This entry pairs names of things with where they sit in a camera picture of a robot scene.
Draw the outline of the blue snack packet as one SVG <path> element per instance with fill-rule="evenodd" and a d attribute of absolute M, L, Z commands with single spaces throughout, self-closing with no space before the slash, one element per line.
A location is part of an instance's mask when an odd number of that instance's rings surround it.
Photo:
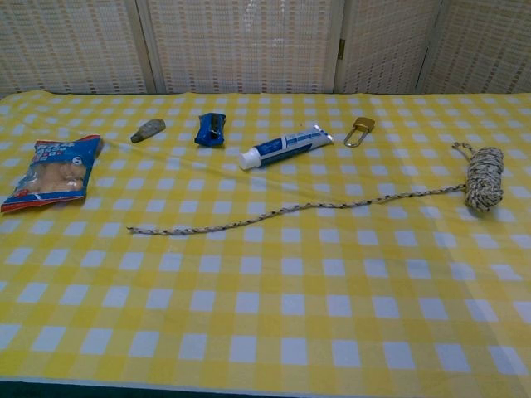
<path fill-rule="evenodd" d="M 194 143 L 203 147 L 219 147 L 224 144 L 224 125 L 226 115 L 219 113 L 207 113 L 199 117 L 199 130 Z"/>

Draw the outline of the woven folding screen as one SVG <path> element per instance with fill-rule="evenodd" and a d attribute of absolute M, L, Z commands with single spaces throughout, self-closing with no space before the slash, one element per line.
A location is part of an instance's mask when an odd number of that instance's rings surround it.
<path fill-rule="evenodd" d="M 0 0 L 0 98 L 27 90 L 531 92 L 531 0 Z"/>

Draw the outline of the yellow white checked tablecloth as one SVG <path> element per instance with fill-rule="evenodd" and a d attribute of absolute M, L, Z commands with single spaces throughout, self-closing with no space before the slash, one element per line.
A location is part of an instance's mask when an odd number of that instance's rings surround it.
<path fill-rule="evenodd" d="M 531 94 L 10 95 L 0 202 L 89 134 L 86 199 L 0 215 L 0 380 L 531 398 Z"/>

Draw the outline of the white blue toothpaste tube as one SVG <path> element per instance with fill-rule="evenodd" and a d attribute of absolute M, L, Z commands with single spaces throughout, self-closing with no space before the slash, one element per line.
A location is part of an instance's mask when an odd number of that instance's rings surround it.
<path fill-rule="evenodd" d="M 274 138 L 240 153 L 239 166 L 244 171 L 265 167 L 329 145 L 333 141 L 333 137 L 316 124 L 306 130 Z"/>

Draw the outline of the blue red snack bag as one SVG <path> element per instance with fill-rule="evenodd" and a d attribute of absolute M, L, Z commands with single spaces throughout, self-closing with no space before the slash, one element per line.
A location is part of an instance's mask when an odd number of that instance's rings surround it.
<path fill-rule="evenodd" d="M 70 142 L 38 140 L 26 175 L 0 206 L 1 213 L 20 211 L 86 196 L 101 136 Z"/>

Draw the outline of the grey correction tape dispenser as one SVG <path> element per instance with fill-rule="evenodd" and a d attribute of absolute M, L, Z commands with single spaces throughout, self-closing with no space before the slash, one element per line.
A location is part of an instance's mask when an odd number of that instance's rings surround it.
<path fill-rule="evenodd" d="M 142 124 L 138 130 L 130 137 L 132 143 L 140 143 L 166 129 L 166 124 L 162 119 L 151 119 Z"/>

